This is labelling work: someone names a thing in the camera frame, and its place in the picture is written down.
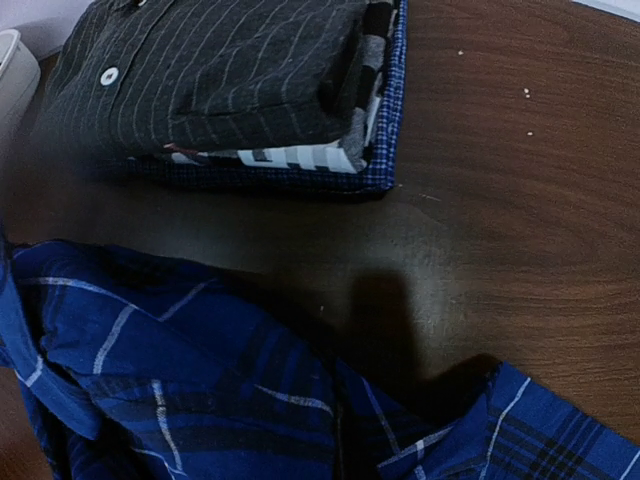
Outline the blue plaid long sleeve shirt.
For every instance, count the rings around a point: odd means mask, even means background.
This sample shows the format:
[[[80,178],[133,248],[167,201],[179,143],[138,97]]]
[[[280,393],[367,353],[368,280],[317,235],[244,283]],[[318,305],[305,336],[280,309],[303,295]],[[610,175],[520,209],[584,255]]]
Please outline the blue plaid long sleeve shirt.
[[[1,246],[1,363],[57,479],[635,479],[638,447],[502,363],[421,416],[302,312],[118,246]]]

